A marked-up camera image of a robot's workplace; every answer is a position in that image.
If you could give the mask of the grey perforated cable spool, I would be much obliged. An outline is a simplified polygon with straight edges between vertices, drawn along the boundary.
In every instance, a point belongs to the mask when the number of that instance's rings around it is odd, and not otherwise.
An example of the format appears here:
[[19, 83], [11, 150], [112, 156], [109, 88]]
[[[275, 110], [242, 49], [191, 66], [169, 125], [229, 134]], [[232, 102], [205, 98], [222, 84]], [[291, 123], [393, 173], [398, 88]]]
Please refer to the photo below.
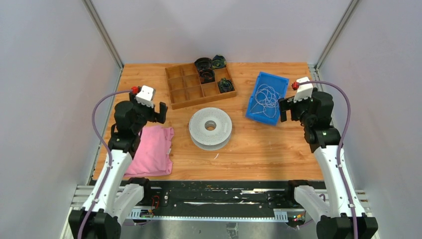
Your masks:
[[189, 133], [193, 143], [200, 149], [219, 150], [226, 146], [231, 138], [232, 121], [221, 109], [203, 108], [191, 117]]

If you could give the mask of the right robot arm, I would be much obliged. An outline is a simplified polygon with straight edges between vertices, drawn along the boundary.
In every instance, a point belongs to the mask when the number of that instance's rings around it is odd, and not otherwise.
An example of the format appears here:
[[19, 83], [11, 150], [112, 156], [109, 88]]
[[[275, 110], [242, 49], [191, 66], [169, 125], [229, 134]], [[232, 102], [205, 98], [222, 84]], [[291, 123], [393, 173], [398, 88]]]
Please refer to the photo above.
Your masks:
[[309, 97], [279, 99], [281, 121], [286, 112], [304, 127], [304, 138], [321, 168], [327, 189], [325, 202], [306, 180], [291, 180], [284, 194], [288, 206], [301, 205], [316, 223], [319, 239], [370, 239], [378, 230], [375, 217], [366, 214], [344, 159], [339, 131], [331, 125], [332, 95], [315, 91]]

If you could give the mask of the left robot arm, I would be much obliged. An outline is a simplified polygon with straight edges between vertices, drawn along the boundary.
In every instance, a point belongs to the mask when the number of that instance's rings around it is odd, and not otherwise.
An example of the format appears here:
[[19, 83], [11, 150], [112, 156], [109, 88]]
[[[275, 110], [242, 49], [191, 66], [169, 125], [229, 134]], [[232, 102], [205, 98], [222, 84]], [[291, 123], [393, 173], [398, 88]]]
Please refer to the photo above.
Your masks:
[[148, 122], [164, 123], [168, 107], [161, 102], [159, 112], [155, 111], [155, 89], [151, 87], [135, 87], [127, 93], [129, 100], [114, 107], [115, 123], [109, 141], [99, 137], [107, 150], [101, 174], [82, 207], [69, 214], [68, 223], [76, 239], [118, 239], [135, 205], [146, 206], [152, 201], [152, 192], [145, 187], [149, 181], [145, 178], [140, 184], [125, 185], [120, 195], [117, 191], [134, 159], [142, 129]]

